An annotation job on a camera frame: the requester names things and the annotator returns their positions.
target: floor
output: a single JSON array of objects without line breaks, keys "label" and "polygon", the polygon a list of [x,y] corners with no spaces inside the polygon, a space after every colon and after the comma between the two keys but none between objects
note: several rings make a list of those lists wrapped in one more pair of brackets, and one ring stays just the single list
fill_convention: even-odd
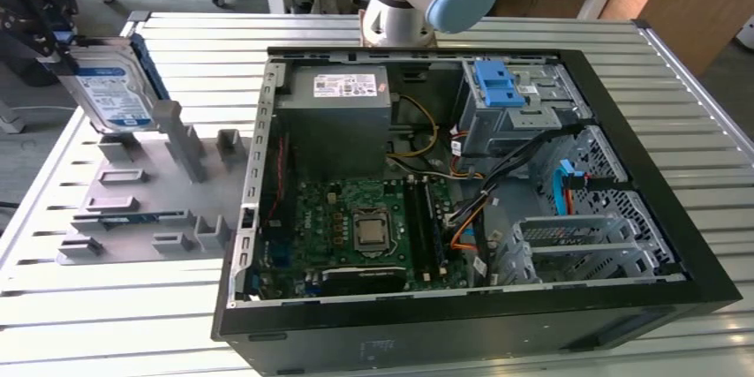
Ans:
[{"label": "floor", "polygon": [[[268,12],[267,0],[225,0],[228,8],[217,9],[211,0],[77,0],[81,14],[76,23],[80,34],[116,35],[131,11],[175,12]],[[750,137],[754,136],[754,53],[731,43],[701,78],[725,110]],[[11,107],[67,106],[75,103],[60,86],[27,87],[0,65],[0,94]],[[71,111],[63,109],[20,109],[27,122],[23,134],[0,133],[0,200],[20,202],[47,154],[63,131]],[[0,229],[11,218],[11,210],[0,208]]]}]

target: yellow wire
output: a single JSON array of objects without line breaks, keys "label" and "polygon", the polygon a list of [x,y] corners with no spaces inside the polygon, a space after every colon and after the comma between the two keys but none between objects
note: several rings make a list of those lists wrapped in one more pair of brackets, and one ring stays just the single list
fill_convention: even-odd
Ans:
[{"label": "yellow wire", "polygon": [[460,234],[463,233],[463,230],[467,229],[467,226],[471,224],[471,222],[474,221],[474,218],[476,218],[476,215],[479,215],[479,212],[482,212],[482,209],[484,209],[484,205],[487,204],[487,200],[484,200],[482,202],[482,205],[478,206],[476,210],[474,211],[474,213],[468,216],[467,220],[463,222],[463,225],[460,226],[460,228],[456,231],[456,235],[452,237],[452,240],[450,240],[450,247],[452,249],[475,249],[476,247],[472,245],[467,245],[464,243],[459,243],[459,239],[460,239]]},{"label": "yellow wire", "polygon": [[[450,170],[450,175],[452,177],[468,177],[468,173],[467,172],[456,172],[452,168],[452,162],[447,165],[447,168]],[[482,174],[480,172],[475,172],[474,173],[474,178],[484,178],[484,174]]]},{"label": "yellow wire", "polygon": [[432,124],[432,140],[430,141],[427,147],[419,149],[418,151],[402,152],[402,153],[396,153],[396,154],[387,154],[388,158],[412,158],[415,156],[419,156],[419,155],[424,154],[435,146],[435,143],[438,143],[438,125],[435,124],[435,118],[432,118],[432,116],[430,115],[430,113],[424,109],[424,107],[411,97],[408,97],[403,94],[400,95],[400,97],[403,99],[406,99],[407,101],[410,101],[411,103],[414,103],[414,105],[419,108],[419,110],[422,111],[422,113],[427,117],[428,122]]}]

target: white table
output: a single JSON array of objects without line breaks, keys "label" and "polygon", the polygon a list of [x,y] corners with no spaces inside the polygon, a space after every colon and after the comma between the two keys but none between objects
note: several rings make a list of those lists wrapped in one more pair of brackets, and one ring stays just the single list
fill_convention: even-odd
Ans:
[{"label": "white table", "polygon": [[[156,13],[145,37],[183,120],[253,131],[267,47],[355,46],[355,17]],[[612,351],[350,373],[745,376],[754,373],[754,148],[654,34],[627,22],[486,19],[440,46],[582,49],[743,300]],[[0,238],[0,375],[255,375],[209,340],[221,260],[61,267],[53,257],[96,173],[79,110]]]}]

